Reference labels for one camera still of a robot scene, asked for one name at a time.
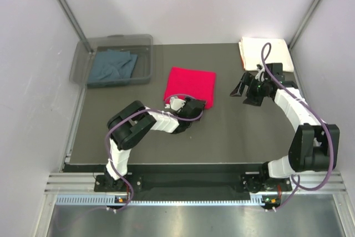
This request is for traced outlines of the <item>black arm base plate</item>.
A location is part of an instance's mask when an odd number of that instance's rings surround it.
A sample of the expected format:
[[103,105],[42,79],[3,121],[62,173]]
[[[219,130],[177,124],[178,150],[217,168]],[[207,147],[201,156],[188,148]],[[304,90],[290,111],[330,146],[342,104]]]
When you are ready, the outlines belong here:
[[113,178],[108,170],[96,177],[95,191],[129,189],[141,193],[156,188],[213,188],[236,192],[289,192],[289,178],[270,178],[262,164],[129,164],[126,173]]

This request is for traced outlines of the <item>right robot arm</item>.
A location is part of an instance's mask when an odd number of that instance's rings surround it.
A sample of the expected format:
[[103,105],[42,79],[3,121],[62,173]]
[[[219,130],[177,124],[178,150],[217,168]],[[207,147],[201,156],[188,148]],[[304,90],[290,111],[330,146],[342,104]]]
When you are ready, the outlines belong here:
[[269,97],[281,108],[290,121],[295,135],[288,154],[280,159],[265,162],[259,169],[258,181],[265,190],[272,190],[281,179],[306,171],[321,172],[336,166],[339,127],[321,123],[308,109],[297,84],[286,80],[281,63],[268,64],[270,73],[261,66],[257,74],[245,72],[232,97],[246,95],[245,104],[261,106]]

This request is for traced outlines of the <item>pink t shirt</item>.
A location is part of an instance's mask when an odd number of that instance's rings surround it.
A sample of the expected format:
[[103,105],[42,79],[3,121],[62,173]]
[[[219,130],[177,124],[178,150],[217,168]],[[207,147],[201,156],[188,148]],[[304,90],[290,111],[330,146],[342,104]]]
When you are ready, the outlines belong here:
[[206,102],[205,109],[214,105],[216,73],[204,70],[172,67],[163,96],[166,101],[173,95],[183,99],[186,95]]

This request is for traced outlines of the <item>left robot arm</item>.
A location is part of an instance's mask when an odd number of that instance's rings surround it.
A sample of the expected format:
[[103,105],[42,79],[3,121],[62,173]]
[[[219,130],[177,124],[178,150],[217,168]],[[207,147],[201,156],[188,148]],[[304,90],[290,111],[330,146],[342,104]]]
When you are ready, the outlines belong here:
[[113,190],[121,190],[126,183],[128,159],[131,150],[149,131],[180,134],[199,120],[207,101],[186,95],[172,95],[168,98],[167,111],[151,109],[135,100],[108,122],[105,144],[109,145],[109,159],[105,166],[105,184]]

